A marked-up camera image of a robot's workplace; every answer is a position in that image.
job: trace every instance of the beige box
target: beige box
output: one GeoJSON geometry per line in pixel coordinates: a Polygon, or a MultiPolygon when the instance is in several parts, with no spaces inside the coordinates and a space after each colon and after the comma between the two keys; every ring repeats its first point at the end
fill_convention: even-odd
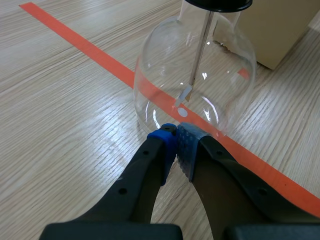
{"type": "Polygon", "coordinates": [[[253,0],[238,27],[253,44],[257,61],[275,69],[319,10],[320,0],[253,0]]]}

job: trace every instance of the orange tape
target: orange tape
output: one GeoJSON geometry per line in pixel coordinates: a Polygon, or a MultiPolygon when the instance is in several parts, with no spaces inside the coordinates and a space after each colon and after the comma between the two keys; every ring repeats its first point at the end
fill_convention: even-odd
{"type": "MultiPolygon", "coordinates": [[[[32,2],[20,5],[22,9],[38,19],[41,23],[56,32],[70,44],[74,45],[89,58],[97,62],[100,66],[108,70],[114,76],[119,78],[129,87],[134,86],[134,72],[122,65],[116,59],[112,58],[91,42],[59,22],[57,19],[49,15],[40,7],[32,2]]],[[[287,200],[298,206],[299,208],[309,212],[320,218],[320,199],[308,192],[306,189],[289,179],[287,176],[277,171],[275,168],[261,160],[259,157],[233,141],[227,136],[219,134],[211,124],[206,122],[200,116],[183,106],[187,112],[187,119],[177,114],[170,106],[174,105],[175,99],[165,92],[161,91],[150,83],[147,79],[143,81],[146,85],[142,94],[154,102],[158,107],[164,110],[171,117],[179,122],[194,123],[203,130],[211,133],[243,166],[257,174],[260,178],[266,181],[270,186],[277,190],[287,200]]]]}

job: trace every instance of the blue gripper pad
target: blue gripper pad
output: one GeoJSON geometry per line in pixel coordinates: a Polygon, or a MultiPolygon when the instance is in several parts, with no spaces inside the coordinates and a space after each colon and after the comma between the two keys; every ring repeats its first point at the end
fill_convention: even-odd
{"type": "Polygon", "coordinates": [[[194,175],[198,142],[210,134],[187,122],[180,123],[177,128],[177,158],[180,168],[191,182],[194,175]]]}

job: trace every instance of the transparent glass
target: transparent glass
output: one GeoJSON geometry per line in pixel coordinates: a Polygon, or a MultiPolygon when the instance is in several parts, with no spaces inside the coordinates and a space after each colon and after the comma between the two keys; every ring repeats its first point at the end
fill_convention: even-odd
{"type": "Polygon", "coordinates": [[[250,103],[255,52],[237,28],[239,13],[215,12],[190,98],[176,106],[190,86],[207,13],[183,1],[180,15],[161,22],[145,39],[133,91],[136,115],[147,133],[164,123],[206,121],[227,134],[250,103]]]}

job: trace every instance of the wooden floor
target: wooden floor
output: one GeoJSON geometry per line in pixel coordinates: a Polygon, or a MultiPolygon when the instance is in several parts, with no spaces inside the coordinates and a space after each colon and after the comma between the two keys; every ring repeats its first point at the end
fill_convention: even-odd
{"type": "MultiPolygon", "coordinates": [[[[34,0],[129,67],[146,35],[180,0],[34,0]]],[[[37,239],[43,227],[91,208],[146,134],[132,89],[23,11],[0,7],[0,239],[37,239]]],[[[254,99],[230,137],[320,197],[320,14],[277,70],[259,65],[254,99]]],[[[186,240],[212,239],[204,208],[177,164],[153,222],[186,240]]]]}

